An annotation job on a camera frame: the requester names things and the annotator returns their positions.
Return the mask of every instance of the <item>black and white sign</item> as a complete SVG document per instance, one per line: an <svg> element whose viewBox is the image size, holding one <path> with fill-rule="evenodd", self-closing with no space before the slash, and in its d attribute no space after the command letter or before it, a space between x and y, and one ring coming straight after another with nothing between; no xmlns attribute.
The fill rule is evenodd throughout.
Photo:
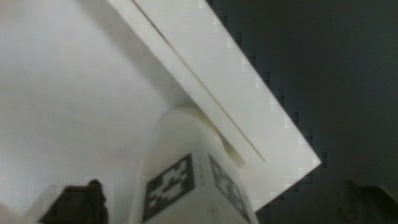
<svg viewBox="0 0 398 224"><path fill-rule="evenodd" d="M173 163L145 186L143 222L195 188L191 155Z"/></svg>
<svg viewBox="0 0 398 224"><path fill-rule="evenodd" d="M232 204L232 207L235 208L248 222L248 215L246 215L244 204L243 204L243 199L239 195L239 189L211 156L209 156L209 164L211 164L211 170L212 170L214 186L219 190L221 195L227 198L227 201Z"/></svg>

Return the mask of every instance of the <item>black object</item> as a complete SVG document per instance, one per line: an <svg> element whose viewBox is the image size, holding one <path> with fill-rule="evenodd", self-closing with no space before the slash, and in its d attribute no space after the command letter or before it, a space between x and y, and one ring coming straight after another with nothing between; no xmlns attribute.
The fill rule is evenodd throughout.
<svg viewBox="0 0 398 224"><path fill-rule="evenodd" d="M97 180L92 180L83 187L65 187L38 222L44 224L108 224L104 200Z"/></svg>
<svg viewBox="0 0 398 224"><path fill-rule="evenodd" d="M342 203L337 208L338 223L398 223L395 191L379 186L342 183Z"/></svg>

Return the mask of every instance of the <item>dark wall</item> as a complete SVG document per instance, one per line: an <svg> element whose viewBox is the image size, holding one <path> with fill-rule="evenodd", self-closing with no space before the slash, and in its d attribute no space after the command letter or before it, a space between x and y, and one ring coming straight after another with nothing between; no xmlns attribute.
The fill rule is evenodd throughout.
<svg viewBox="0 0 398 224"><path fill-rule="evenodd" d="M398 1L211 4L323 160L257 216L335 223L342 179L398 187Z"/></svg>

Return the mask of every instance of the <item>white wall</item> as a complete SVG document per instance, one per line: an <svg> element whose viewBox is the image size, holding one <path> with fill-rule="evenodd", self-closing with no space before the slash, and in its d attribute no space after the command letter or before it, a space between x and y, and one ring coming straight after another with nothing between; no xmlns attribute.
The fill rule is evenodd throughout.
<svg viewBox="0 0 398 224"><path fill-rule="evenodd" d="M0 204L17 216L51 186L97 178L118 223L155 120L186 101L100 0L0 0Z"/></svg>

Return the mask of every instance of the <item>gray surface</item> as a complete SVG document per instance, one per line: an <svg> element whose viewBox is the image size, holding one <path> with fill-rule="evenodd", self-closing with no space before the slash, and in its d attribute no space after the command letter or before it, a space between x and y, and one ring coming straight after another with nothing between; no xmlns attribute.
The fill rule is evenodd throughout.
<svg viewBox="0 0 398 224"><path fill-rule="evenodd" d="M0 223L33 223L92 178L125 220L155 121L186 102L104 1L0 1Z"/></svg>
<svg viewBox="0 0 398 224"><path fill-rule="evenodd" d="M212 1L324 162L260 221L333 223L342 179L398 186L398 2Z"/></svg>

